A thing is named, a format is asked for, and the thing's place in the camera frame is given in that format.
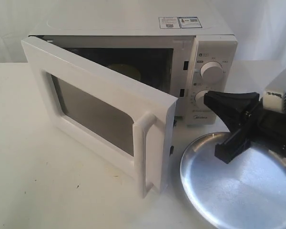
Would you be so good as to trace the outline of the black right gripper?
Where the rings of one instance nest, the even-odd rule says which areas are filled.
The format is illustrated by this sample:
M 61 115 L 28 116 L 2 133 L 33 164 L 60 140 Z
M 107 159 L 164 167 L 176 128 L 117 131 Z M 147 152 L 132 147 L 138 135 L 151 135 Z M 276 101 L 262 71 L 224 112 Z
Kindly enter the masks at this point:
M 263 108 L 259 93 L 222 93 L 208 91 L 204 105 L 212 110 L 229 130 L 228 138 L 215 146 L 214 155 L 229 164 L 253 144 L 279 155 L 286 155 L 286 114 Z M 253 128 L 244 125 L 256 115 Z

